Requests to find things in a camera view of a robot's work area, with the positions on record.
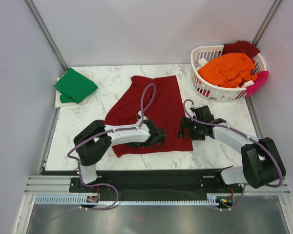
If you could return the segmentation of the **dark red t shirt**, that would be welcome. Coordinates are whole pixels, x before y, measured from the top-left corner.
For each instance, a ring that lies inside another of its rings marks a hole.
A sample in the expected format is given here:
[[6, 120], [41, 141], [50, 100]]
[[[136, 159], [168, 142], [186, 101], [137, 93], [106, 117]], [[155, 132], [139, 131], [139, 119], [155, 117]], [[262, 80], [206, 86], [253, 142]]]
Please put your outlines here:
[[128, 125], [137, 122], [137, 113], [141, 110], [140, 102], [144, 89], [151, 83], [156, 86], [155, 98], [152, 99], [153, 88], [145, 94], [143, 107], [151, 101], [144, 115], [152, 120], [157, 128], [163, 128], [167, 134], [165, 143], [149, 148], [132, 148], [126, 144], [113, 146], [117, 157], [126, 154], [150, 154], [157, 152], [187, 152], [192, 151], [190, 138], [178, 138], [180, 120], [185, 116], [180, 89], [176, 76], [163, 78], [147, 78], [132, 76], [132, 84], [120, 100], [111, 108], [105, 117], [105, 124]]

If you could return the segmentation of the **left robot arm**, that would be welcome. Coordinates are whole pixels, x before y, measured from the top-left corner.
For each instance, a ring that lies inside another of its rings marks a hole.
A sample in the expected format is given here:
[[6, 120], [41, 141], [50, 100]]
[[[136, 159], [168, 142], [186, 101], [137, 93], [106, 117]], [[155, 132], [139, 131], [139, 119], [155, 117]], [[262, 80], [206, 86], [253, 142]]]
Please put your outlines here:
[[163, 128], [157, 128], [152, 120], [138, 120], [130, 125], [105, 125], [95, 120], [75, 138], [75, 147], [70, 152], [78, 154], [78, 170], [82, 179], [80, 185], [87, 192], [97, 188], [96, 164], [110, 147], [125, 144], [132, 148], [162, 146], [166, 140]]

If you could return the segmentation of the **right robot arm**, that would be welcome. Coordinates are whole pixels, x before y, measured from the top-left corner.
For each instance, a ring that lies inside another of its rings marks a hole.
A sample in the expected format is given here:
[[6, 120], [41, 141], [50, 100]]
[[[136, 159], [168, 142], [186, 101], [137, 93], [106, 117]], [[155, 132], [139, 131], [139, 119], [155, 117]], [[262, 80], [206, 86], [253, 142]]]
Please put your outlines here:
[[271, 138], [249, 136], [233, 128], [224, 119], [214, 118], [208, 106], [191, 108], [191, 111], [193, 115], [181, 118], [178, 138], [199, 141], [210, 137], [229, 145], [242, 158], [242, 166], [218, 171], [214, 179], [216, 190], [225, 192], [232, 184], [248, 184], [255, 189], [282, 185], [286, 170]]

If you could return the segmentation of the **white laundry basket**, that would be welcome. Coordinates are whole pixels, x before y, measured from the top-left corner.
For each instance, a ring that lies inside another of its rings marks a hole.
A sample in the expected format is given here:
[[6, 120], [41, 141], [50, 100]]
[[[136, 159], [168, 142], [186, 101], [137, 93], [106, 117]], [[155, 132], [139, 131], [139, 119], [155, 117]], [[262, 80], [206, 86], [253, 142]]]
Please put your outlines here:
[[[191, 53], [191, 80], [195, 90], [200, 96], [205, 99], [214, 99], [218, 102], [232, 102], [247, 97], [247, 90], [244, 87], [238, 88], [223, 88], [212, 85], [206, 82], [199, 74], [198, 70], [206, 65], [211, 60], [222, 56], [223, 45], [219, 46], [201, 46], [195, 48]], [[255, 69], [253, 74], [257, 74], [261, 71], [267, 71], [265, 62], [258, 53], [252, 58]]]

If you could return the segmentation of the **orange t shirt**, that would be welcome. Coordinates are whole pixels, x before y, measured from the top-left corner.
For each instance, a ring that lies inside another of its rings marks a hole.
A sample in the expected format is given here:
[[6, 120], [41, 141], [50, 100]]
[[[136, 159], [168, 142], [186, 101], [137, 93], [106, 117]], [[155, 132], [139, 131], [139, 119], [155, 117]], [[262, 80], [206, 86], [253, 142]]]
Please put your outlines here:
[[219, 56], [198, 70], [198, 74], [208, 83], [223, 88], [242, 87], [245, 82], [256, 81], [252, 71], [255, 64], [242, 53], [229, 53]]

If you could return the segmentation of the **pink garment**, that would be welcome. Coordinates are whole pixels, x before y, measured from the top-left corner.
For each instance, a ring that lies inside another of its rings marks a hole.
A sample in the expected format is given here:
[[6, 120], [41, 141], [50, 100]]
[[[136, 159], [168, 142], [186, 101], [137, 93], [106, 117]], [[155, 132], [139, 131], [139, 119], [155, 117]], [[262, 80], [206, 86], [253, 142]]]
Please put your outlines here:
[[250, 80], [244, 83], [244, 87], [247, 90], [247, 98], [250, 98], [252, 94], [256, 93], [261, 88], [261, 86], [268, 79], [269, 72], [261, 71], [257, 73], [256, 75], [257, 75], [257, 79], [255, 81]]

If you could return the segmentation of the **dark red shirt in basket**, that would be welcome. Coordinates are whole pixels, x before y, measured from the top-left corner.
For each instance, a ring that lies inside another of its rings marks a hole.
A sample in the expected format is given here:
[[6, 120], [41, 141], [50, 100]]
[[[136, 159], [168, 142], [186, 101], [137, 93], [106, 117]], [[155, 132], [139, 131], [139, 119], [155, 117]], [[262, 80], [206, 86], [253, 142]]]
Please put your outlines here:
[[255, 57], [260, 50], [245, 40], [238, 40], [235, 43], [227, 43], [224, 44], [222, 55], [229, 54], [229, 53], [242, 53], [246, 54], [249, 58]]

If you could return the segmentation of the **folded green t shirt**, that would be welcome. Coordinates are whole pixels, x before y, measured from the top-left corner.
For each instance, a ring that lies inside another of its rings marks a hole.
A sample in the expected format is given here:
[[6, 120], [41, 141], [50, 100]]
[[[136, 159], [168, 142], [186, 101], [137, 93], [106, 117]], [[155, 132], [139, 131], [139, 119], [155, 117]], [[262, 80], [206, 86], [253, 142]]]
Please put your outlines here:
[[57, 81], [54, 87], [60, 92], [60, 102], [65, 104], [80, 104], [98, 89], [92, 80], [72, 68]]

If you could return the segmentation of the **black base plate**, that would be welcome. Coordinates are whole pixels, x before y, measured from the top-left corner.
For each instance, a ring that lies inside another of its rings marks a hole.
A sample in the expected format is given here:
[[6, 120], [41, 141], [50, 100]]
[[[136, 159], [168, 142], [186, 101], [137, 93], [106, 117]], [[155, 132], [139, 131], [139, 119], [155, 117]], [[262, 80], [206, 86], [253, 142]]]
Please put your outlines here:
[[69, 192], [99, 192], [103, 198], [113, 200], [114, 186], [121, 200], [185, 200], [205, 199], [208, 194], [237, 194], [239, 184], [226, 185], [218, 180], [219, 169], [99, 171], [90, 187], [82, 185], [78, 177], [71, 179]]

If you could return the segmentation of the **right aluminium frame post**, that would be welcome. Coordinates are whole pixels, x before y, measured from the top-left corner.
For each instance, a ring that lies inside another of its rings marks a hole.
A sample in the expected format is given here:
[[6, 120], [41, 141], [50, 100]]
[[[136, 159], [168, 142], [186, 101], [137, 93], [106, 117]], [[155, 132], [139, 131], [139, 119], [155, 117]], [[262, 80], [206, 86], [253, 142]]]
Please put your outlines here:
[[253, 40], [252, 44], [254, 46], [258, 46], [260, 40], [262, 39], [264, 33], [266, 32], [268, 26], [270, 25], [271, 21], [273, 20], [275, 14], [277, 13], [279, 7], [283, 3], [283, 0], [274, 0], [272, 5], [270, 6], [266, 16], [264, 17], [259, 29], [257, 30]]

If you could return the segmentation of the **aluminium frame post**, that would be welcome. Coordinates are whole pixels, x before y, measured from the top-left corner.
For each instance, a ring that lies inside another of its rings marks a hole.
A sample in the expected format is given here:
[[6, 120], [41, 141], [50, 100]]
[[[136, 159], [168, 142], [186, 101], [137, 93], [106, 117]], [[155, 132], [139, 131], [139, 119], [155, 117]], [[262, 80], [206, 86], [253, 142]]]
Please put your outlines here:
[[272, 5], [270, 6], [266, 16], [264, 17], [259, 29], [257, 30], [253, 40], [252, 44], [254, 46], [258, 46], [260, 40], [262, 39], [264, 33], [266, 32], [268, 26], [270, 25], [271, 21], [273, 20], [275, 14], [277, 13], [279, 7], [283, 3], [283, 0], [274, 0]]
[[46, 23], [44, 22], [37, 6], [35, 5], [33, 0], [24, 0], [25, 5], [29, 9], [32, 17], [34, 18], [36, 24], [38, 25], [40, 31], [42, 32], [43, 37], [45, 38], [46, 42], [50, 46], [54, 56], [56, 57], [58, 63], [60, 64], [61, 68], [64, 71], [69, 69], [65, 59], [63, 58], [58, 46], [56, 45], [50, 31], [47, 28]]

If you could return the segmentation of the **left aluminium frame post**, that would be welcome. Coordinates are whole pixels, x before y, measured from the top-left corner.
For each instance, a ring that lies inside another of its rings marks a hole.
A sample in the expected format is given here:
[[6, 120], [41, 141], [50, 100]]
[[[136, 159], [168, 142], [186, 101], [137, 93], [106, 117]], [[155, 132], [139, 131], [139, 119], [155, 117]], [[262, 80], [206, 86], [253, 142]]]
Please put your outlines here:
[[24, 0], [25, 5], [29, 9], [32, 17], [34, 18], [36, 24], [38, 25], [40, 31], [42, 32], [43, 37], [45, 38], [46, 42], [50, 46], [54, 56], [56, 57], [58, 63], [60, 64], [61, 68], [64, 71], [69, 69], [65, 59], [63, 58], [58, 46], [56, 45], [50, 31], [47, 28], [46, 23], [44, 22], [37, 6], [35, 5], [33, 0]]

